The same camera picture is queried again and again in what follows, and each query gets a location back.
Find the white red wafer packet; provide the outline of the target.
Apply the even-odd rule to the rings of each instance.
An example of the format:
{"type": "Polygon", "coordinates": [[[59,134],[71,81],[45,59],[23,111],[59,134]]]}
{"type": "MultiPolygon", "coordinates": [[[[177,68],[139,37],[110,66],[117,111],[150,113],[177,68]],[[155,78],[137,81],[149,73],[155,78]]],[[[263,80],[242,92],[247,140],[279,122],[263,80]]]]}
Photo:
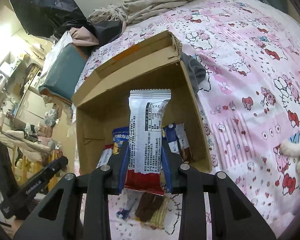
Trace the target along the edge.
{"type": "Polygon", "coordinates": [[[131,90],[129,95],[129,164],[125,187],[162,196],[162,120],[169,89],[131,90]]]}

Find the white brown chocolate snack packet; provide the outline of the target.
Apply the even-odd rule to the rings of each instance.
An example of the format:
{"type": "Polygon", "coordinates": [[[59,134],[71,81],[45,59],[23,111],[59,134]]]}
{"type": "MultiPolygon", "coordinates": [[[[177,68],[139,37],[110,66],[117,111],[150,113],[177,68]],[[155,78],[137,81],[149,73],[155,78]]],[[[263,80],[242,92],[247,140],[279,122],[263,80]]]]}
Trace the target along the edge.
{"type": "Polygon", "coordinates": [[[189,141],[186,136],[184,124],[177,124],[175,126],[175,133],[178,138],[180,146],[180,154],[184,162],[189,163],[192,160],[192,153],[189,146],[189,141]]]}

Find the white blue snack packet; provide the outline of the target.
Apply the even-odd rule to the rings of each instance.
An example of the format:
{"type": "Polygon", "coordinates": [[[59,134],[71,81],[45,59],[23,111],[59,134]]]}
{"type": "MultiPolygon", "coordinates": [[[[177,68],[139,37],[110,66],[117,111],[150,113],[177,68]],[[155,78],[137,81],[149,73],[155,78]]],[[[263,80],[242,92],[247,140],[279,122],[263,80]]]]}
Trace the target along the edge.
{"type": "Polygon", "coordinates": [[[127,220],[133,206],[138,201],[138,197],[129,197],[120,211],[117,211],[116,217],[122,220],[127,220]]]}

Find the yellow checkered snack packet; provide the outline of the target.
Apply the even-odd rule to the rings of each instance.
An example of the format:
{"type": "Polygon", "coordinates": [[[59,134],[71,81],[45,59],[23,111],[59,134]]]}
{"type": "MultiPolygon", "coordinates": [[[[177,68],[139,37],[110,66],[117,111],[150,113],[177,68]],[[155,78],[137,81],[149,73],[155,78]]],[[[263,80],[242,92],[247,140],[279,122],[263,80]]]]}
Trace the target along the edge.
{"type": "Polygon", "coordinates": [[[159,207],[158,210],[156,210],[153,213],[153,216],[150,220],[150,227],[152,229],[163,229],[164,228],[164,222],[165,217],[167,213],[167,205],[168,205],[169,199],[167,197],[164,197],[164,200],[162,202],[162,205],[159,207]]]}

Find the blue yellow snack bag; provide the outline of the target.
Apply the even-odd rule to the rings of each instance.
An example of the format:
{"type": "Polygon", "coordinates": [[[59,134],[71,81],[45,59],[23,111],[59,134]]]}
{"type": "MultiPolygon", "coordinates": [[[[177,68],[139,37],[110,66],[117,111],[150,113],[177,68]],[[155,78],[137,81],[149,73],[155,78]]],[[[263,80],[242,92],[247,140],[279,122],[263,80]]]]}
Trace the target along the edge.
{"type": "Polygon", "coordinates": [[[129,141],[129,127],[115,128],[112,131],[113,135],[113,154],[118,154],[122,144],[129,141]]]}

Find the dark brown snack packet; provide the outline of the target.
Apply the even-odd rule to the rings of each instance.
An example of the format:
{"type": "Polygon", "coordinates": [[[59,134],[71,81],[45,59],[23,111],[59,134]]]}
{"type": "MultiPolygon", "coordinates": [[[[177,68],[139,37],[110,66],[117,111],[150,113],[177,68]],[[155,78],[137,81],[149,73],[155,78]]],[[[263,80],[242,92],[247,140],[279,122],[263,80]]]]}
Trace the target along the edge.
{"type": "Polygon", "coordinates": [[[154,215],[155,211],[160,209],[164,199],[164,196],[151,194],[148,192],[143,193],[136,209],[135,216],[141,222],[149,221],[154,215]]]}

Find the blue white snack bag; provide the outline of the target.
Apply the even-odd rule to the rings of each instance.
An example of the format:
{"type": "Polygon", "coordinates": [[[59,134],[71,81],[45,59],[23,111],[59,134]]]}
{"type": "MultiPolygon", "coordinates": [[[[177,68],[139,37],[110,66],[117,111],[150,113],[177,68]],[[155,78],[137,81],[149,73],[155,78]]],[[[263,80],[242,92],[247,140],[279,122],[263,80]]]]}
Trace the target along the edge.
{"type": "Polygon", "coordinates": [[[180,154],[179,145],[178,145],[178,137],[175,132],[175,124],[169,124],[164,127],[165,138],[168,142],[171,152],[180,154]]]}

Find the brown cardboard box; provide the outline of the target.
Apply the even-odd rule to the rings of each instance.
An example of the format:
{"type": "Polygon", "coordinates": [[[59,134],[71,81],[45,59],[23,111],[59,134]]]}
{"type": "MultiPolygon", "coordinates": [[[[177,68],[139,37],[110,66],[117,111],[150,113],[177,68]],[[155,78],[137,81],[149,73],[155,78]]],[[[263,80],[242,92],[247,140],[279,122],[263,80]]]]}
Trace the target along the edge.
{"type": "Polygon", "coordinates": [[[159,173],[161,133],[182,124],[191,151],[190,164],[210,172],[212,164],[203,122],[185,64],[181,42],[163,31],[97,67],[72,97],[80,172],[92,172],[116,128],[129,127],[129,168],[159,173]]]}

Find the grey cloth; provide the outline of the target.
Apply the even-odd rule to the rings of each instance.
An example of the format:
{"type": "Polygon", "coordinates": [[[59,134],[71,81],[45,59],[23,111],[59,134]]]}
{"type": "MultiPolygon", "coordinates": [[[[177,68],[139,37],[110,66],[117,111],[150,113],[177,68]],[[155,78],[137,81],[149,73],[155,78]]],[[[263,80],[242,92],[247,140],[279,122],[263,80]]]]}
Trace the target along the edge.
{"type": "Polygon", "coordinates": [[[206,77],[206,69],[197,59],[185,53],[182,53],[181,60],[185,65],[191,81],[192,89],[196,95],[199,91],[199,84],[203,82],[206,77]]]}

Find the teal cushioned chair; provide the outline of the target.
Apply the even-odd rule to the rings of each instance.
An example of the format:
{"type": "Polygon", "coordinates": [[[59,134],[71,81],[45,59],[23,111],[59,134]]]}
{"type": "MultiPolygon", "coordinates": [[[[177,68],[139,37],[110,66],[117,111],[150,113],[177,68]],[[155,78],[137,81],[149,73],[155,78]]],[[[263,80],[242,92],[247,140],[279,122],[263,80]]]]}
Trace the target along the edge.
{"type": "Polygon", "coordinates": [[[66,31],[45,57],[39,94],[72,104],[71,98],[90,53],[91,47],[76,46],[66,31]]]}

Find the white cat paw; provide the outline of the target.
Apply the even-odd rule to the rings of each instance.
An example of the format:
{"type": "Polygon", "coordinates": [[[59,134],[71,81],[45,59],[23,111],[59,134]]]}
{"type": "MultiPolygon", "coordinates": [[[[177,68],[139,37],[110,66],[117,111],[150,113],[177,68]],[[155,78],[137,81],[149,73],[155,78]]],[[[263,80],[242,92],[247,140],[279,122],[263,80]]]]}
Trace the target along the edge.
{"type": "Polygon", "coordinates": [[[298,159],[296,171],[300,173],[300,143],[292,143],[289,140],[285,140],[280,144],[280,152],[282,155],[298,159]]]}

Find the pink cartoon bed sheet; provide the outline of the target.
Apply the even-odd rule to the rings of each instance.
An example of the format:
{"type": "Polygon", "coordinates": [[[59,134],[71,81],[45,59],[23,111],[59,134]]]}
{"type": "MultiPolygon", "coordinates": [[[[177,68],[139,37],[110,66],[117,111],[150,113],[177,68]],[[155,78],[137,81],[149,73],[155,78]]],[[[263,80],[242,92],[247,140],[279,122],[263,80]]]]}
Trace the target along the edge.
{"type": "Polygon", "coordinates": [[[77,82],[111,57],[168,30],[207,71],[197,102],[214,171],[225,171],[281,235],[300,205],[300,24],[258,0],[196,0],[129,26],[93,51],[77,82]]]}

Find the beige crumpled blanket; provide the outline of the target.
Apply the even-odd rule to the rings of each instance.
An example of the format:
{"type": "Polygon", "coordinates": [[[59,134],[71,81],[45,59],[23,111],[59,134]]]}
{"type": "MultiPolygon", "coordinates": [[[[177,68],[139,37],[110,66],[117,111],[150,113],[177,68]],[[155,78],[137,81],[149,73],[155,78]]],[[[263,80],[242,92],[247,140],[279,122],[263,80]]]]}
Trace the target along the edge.
{"type": "Polygon", "coordinates": [[[94,9],[88,19],[92,23],[122,21],[127,25],[182,7],[194,0],[125,0],[120,4],[94,9]]]}

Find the black garment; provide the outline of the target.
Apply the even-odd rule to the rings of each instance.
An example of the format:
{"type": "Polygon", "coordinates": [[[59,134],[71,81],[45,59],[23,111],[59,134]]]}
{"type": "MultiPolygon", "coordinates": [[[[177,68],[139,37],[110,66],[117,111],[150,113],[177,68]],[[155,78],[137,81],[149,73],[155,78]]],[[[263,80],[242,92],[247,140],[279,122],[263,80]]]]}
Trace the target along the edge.
{"type": "Polygon", "coordinates": [[[123,32],[122,21],[92,23],[74,0],[10,0],[11,6],[29,35],[56,38],[71,28],[85,27],[103,46],[119,38],[123,32]]]}

